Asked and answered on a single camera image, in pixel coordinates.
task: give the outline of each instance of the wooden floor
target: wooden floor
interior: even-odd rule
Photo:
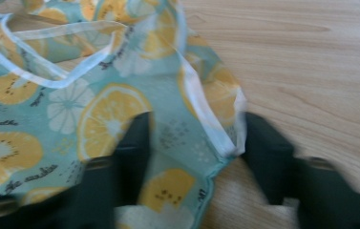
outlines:
[[[0,11],[20,12],[17,0]],[[303,156],[321,156],[360,191],[360,0],[184,0],[188,24],[240,79],[248,109]],[[33,29],[12,23],[16,28]],[[203,229],[294,228],[294,209],[266,206],[235,160],[216,181]]]

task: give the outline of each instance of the fabric bag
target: fabric bag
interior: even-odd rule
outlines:
[[[78,5],[45,2],[71,14],[61,4]],[[178,3],[129,3],[142,14],[125,24],[11,32],[11,14],[0,14],[0,196],[30,204],[77,184],[88,159],[110,154],[131,119],[152,111],[140,205],[116,209],[117,221],[196,228],[213,177],[244,150],[244,96]],[[70,72],[55,64],[79,57]]]

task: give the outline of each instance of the black object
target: black object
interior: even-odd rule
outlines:
[[[86,165],[80,184],[27,206],[0,197],[0,228],[115,228],[113,209],[137,202],[149,157],[149,115],[140,114],[111,156]]]
[[[295,158],[292,144],[265,119],[246,114],[246,120],[248,138],[242,158],[269,204],[299,199],[302,229],[360,229],[360,194],[335,166],[317,157]]]

